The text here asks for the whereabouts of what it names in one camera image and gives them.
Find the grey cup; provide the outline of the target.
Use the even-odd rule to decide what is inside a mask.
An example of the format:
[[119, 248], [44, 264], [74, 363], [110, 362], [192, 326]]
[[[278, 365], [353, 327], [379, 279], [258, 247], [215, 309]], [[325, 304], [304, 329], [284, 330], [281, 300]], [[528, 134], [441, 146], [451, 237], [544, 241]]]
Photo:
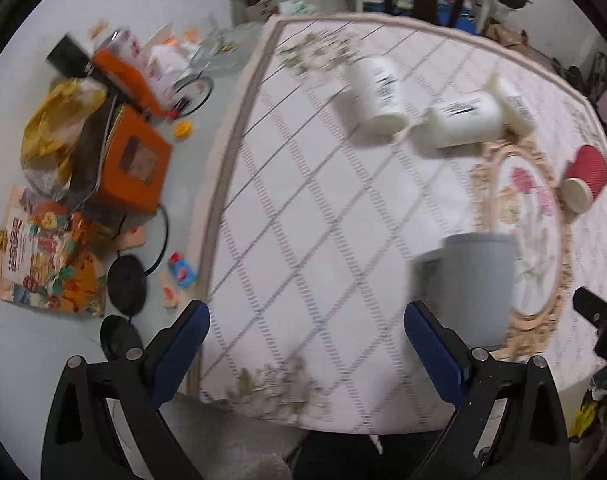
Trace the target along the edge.
[[497, 350], [509, 331], [515, 255], [509, 234], [449, 236], [415, 260], [418, 298], [468, 347]]

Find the red white-based cup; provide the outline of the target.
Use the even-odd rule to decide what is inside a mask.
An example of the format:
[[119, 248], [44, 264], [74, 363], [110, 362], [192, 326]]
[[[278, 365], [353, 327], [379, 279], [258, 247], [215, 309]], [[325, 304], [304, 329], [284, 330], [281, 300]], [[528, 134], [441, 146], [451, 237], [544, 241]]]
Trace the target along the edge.
[[561, 195], [566, 205], [575, 214], [584, 214], [606, 185], [605, 156], [593, 145], [582, 145], [561, 181]]

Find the white cup with label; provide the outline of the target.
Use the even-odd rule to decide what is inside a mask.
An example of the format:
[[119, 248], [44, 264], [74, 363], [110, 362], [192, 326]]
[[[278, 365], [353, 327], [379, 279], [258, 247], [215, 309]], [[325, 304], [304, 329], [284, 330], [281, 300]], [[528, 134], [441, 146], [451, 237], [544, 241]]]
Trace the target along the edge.
[[362, 56], [346, 67], [363, 130], [396, 136], [409, 125], [395, 66], [384, 56]]

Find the black gripper at right edge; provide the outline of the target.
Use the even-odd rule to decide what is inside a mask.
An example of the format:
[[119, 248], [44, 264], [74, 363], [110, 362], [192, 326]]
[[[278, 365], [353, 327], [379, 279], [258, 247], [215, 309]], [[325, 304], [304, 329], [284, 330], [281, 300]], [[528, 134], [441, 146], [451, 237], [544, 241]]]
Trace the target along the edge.
[[607, 302], [585, 287], [578, 287], [573, 293], [573, 310], [596, 329], [593, 350], [607, 362]]

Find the colourful printed paper bag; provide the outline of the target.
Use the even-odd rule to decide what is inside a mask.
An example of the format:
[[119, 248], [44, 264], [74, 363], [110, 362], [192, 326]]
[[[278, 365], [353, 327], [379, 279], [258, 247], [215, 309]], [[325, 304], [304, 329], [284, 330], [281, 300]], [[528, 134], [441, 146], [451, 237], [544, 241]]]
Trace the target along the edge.
[[26, 186], [14, 186], [0, 227], [0, 299], [16, 306], [103, 316], [101, 252], [113, 232]]

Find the small blue red packet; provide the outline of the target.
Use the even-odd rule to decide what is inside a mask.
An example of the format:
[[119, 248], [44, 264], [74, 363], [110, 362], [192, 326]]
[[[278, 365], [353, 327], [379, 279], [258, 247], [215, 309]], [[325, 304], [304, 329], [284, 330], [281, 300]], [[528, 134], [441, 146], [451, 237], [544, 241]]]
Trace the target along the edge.
[[181, 289], [187, 289], [196, 281], [195, 271], [181, 252], [173, 252], [169, 256], [168, 266], [172, 278]]

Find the orange box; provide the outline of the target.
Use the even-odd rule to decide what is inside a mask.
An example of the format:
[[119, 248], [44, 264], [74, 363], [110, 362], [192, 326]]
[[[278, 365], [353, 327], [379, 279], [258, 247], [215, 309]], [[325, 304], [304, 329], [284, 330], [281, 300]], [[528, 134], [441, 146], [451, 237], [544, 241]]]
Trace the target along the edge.
[[116, 108], [91, 202], [126, 214], [154, 214], [172, 145], [129, 105]]

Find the yellow plastic bag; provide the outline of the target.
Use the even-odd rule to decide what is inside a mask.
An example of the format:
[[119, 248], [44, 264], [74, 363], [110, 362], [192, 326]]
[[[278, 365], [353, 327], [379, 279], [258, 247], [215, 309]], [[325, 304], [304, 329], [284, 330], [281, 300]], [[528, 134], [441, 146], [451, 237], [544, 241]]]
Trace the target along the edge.
[[106, 101], [102, 84], [62, 79], [28, 120], [20, 147], [20, 166], [30, 185], [52, 200], [61, 200], [72, 177], [72, 154], [88, 118]]

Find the white mug lying sideways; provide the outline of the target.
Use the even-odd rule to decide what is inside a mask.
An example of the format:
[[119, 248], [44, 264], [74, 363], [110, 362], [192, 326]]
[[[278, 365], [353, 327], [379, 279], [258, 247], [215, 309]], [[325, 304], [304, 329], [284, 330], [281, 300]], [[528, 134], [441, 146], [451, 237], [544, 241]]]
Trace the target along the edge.
[[495, 141], [504, 128], [502, 108], [485, 90], [428, 107], [426, 119], [437, 148]]

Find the white cream bottle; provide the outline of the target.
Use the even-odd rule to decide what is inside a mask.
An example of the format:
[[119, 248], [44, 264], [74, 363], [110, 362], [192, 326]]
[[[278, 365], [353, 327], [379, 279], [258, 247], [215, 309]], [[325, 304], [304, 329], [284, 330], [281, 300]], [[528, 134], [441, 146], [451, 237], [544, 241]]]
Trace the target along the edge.
[[486, 89], [500, 105], [504, 125], [517, 136], [530, 136], [537, 126], [535, 112], [523, 93], [498, 73], [486, 83]]

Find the white floral patterned rug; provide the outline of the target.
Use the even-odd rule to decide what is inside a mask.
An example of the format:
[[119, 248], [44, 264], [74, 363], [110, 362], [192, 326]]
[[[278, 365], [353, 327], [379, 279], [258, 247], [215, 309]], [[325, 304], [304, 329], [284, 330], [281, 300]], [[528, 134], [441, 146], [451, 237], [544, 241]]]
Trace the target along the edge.
[[[366, 133], [346, 75], [362, 56], [395, 66], [409, 125]], [[428, 107], [498, 73], [533, 108], [517, 136], [437, 148]], [[589, 101], [524, 55], [410, 18], [272, 18], [212, 145], [189, 257], [212, 320], [185, 392], [307, 429], [396, 434], [441, 427], [440, 401], [407, 341], [415, 260], [455, 234], [517, 243], [514, 314], [500, 359], [535, 353], [558, 388], [602, 364], [573, 312], [607, 299], [607, 185], [577, 218], [558, 188], [582, 145], [607, 153]]]

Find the small yellow cap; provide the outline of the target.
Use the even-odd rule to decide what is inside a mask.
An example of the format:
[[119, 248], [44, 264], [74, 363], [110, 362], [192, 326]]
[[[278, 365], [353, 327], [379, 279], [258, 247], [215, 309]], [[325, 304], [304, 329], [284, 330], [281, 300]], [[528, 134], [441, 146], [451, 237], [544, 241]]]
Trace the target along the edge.
[[189, 120], [180, 120], [174, 124], [174, 137], [178, 140], [187, 139], [193, 133], [193, 125]]

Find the orange black tool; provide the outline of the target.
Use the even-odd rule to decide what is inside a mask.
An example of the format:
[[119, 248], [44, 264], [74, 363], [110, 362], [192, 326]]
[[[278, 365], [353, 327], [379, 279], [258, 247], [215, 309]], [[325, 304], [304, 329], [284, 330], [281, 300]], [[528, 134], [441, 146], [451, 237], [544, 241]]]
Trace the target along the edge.
[[101, 49], [90, 56], [80, 44], [65, 35], [51, 50], [46, 60], [63, 76], [91, 78], [109, 92], [145, 116], [177, 119], [179, 112], [173, 107], [162, 107], [140, 70]]

